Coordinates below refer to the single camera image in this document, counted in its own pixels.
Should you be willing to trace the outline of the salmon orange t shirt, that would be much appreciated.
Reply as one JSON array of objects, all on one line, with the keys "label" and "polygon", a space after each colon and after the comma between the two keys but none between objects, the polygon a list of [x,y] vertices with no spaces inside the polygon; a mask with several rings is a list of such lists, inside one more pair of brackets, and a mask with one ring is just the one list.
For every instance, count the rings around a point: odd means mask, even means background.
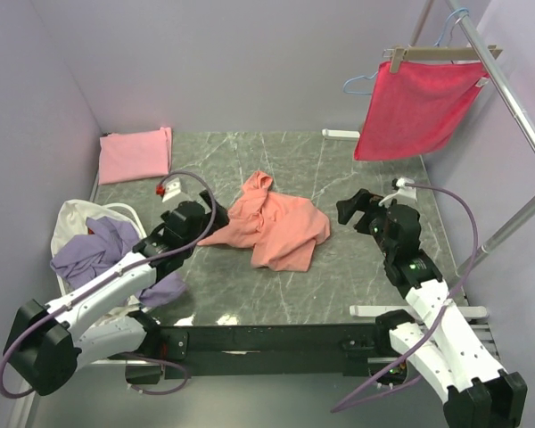
[{"label": "salmon orange t shirt", "polygon": [[252,249],[251,266],[306,272],[316,247],[331,236],[329,217],[309,199],[271,190],[273,178],[254,172],[228,210],[229,222],[198,242]]}]

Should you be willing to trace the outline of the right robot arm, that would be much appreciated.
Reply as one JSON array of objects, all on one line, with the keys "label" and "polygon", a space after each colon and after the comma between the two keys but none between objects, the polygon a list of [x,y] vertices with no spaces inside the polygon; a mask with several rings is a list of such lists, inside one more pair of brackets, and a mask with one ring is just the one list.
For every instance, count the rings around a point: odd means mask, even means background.
[{"label": "right robot arm", "polygon": [[412,366],[437,393],[450,427],[518,427],[528,387],[509,373],[481,342],[453,300],[442,273],[420,244],[420,215],[403,204],[416,199],[416,185],[397,181],[396,193],[381,196],[366,189],[336,204],[338,221],[356,212],[355,230],[374,238],[384,256],[384,271],[408,309],[376,318],[374,347],[398,358],[373,374],[333,408],[340,412],[361,404],[358,394],[400,365]]}]

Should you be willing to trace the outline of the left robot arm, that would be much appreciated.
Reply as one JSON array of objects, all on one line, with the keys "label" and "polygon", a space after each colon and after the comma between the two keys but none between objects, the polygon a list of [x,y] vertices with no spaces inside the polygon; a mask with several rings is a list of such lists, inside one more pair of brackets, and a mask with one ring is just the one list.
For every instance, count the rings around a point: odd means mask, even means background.
[{"label": "left robot arm", "polygon": [[119,354],[154,356],[161,345],[157,323],[137,309],[104,325],[98,322],[126,298],[170,284],[196,244],[226,226],[227,211],[204,190],[202,202],[183,201],[119,262],[89,283],[42,304],[18,308],[3,353],[40,396],[59,390],[80,368]]}]

